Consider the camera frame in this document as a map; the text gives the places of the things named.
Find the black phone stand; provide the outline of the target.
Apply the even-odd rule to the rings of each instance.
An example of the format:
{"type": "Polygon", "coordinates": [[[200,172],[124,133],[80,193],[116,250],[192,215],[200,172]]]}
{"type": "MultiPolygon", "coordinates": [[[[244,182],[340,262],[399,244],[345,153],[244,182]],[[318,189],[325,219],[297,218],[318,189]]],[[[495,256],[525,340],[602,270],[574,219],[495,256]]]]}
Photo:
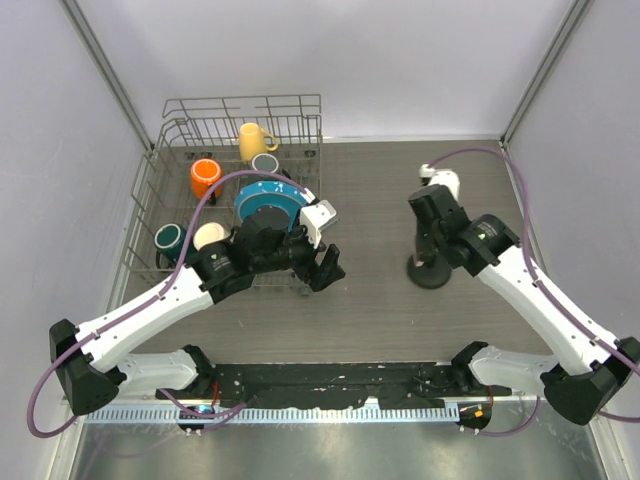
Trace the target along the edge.
{"type": "Polygon", "coordinates": [[[406,272],[409,279],[423,289],[439,289],[443,287],[451,277],[451,267],[446,260],[435,255],[426,260],[416,260],[411,255],[407,260],[406,272]]]}

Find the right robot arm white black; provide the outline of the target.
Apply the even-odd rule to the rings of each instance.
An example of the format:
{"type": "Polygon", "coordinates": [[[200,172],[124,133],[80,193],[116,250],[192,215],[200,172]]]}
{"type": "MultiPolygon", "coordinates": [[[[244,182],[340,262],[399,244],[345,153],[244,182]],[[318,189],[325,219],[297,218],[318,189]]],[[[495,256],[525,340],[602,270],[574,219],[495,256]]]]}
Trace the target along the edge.
{"type": "Polygon", "coordinates": [[[427,264],[462,268],[506,300],[550,354],[533,355],[473,342],[452,360],[451,380],[465,395],[500,386],[544,398],[564,419],[588,424],[639,366],[639,342],[619,339],[563,294],[498,217],[470,220],[451,190],[430,184],[408,203],[416,217],[416,252],[427,264]]]}

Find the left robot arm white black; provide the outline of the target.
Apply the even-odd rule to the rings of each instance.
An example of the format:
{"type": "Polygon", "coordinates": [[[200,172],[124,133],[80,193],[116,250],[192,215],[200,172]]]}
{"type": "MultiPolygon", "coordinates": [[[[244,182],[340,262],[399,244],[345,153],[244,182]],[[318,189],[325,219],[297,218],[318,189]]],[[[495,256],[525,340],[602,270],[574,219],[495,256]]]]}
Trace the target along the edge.
{"type": "Polygon", "coordinates": [[[135,348],[250,288],[258,274],[291,270],[314,292],[344,278],[339,249],[322,242],[336,220],[326,201],[302,208],[294,221],[279,208],[261,207],[228,237],[199,247],[171,276],[118,309],[79,326],[66,319],[54,324],[51,360],[72,412],[87,415],[125,393],[166,389],[193,399],[210,394],[215,370],[200,348],[142,355],[135,348]]]}

